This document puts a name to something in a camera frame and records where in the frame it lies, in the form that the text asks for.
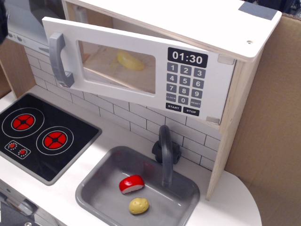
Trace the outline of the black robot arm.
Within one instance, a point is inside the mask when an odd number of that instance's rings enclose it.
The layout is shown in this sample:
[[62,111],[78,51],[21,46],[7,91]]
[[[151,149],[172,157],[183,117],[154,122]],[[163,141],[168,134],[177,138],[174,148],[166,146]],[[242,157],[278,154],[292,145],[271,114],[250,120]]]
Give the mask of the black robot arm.
[[0,0],[0,44],[8,36],[8,11],[5,7],[5,1]]

